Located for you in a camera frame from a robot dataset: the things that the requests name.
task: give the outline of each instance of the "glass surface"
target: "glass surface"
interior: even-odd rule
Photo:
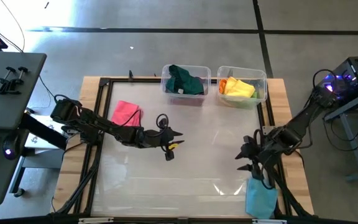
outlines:
[[[173,105],[159,83],[114,83],[108,118],[119,100],[139,105],[145,129],[160,113],[185,140],[167,162],[161,148],[121,145],[106,134],[92,207],[97,216],[249,217],[245,213],[249,163],[235,160],[243,136],[259,128],[256,108],[219,105],[212,85],[203,106]]]

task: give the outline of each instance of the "concrete floor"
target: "concrete floor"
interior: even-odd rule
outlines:
[[[358,30],[358,0],[258,0],[265,29]],[[5,0],[24,30],[39,26],[92,28],[256,29],[252,0]],[[0,32],[17,45],[22,37],[0,2]],[[358,35],[266,35],[273,76],[284,78],[296,114],[311,90],[311,76],[358,56]],[[25,52],[48,55],[41,76],[52,93],[78,97],[85,75],[160,75],[165,64],[203,65],[216,74],[221,65],[264,70],[257,34],[146,34],[25,31]],[[48,96],[38,83],[29,103],[49,114]],[[354,129],[358,116],[352,118]],[[321,122],[313,123],[317,146],[302,151],[315,213],[358,221],[358,172],[351,152],[333,149]],[[21,187],[28,197],[7,195],[0,218],[43,215],[58,172],[27,170]]]

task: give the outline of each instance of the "white cable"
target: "white cable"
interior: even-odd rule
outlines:
[[[22,27],[20,26],[19,22],[17,21],[17,19],[15,18],[15,16],[13,16],[13,13],[11,12],[11,10],[7,7],[7,5],[5,4],[5,2],[3,0],[1,0],[1,2],[4,4],[5,8],[9,11],[9,13],[11,14],[11,16],[13,17],[13,19],[16,21],[17,26],[19,26],[20,31],[22,32],[22,37],[23,37],[23,48],[22,51],[24,51],[24,46],[25,46],[25,38],[24,38],[24,33],[22,30]]]

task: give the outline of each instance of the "orange cloth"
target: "orange cloth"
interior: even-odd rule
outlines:
[[[227,80],[219,81],[219,93],[223,94],[224,88],[226,87]]]

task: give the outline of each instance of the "desk clamp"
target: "desk clamp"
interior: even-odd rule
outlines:
[[[24,81],[22,80],[22,76],[24,73],[28,72],[28,69],[25,67],[19,67],[18,70],[21,71],[19,78],[14,78],[12,80],[7,80],[11,73],[15,73],[16,70],[12,67],[6,67],[7,73],[4,78],[0,78],[0,83],[2,84],[0,87],[0,95],[5,94],[13,94],[18,95],[21,94],[20,91],[15,90],[16,85],[23,85]]]

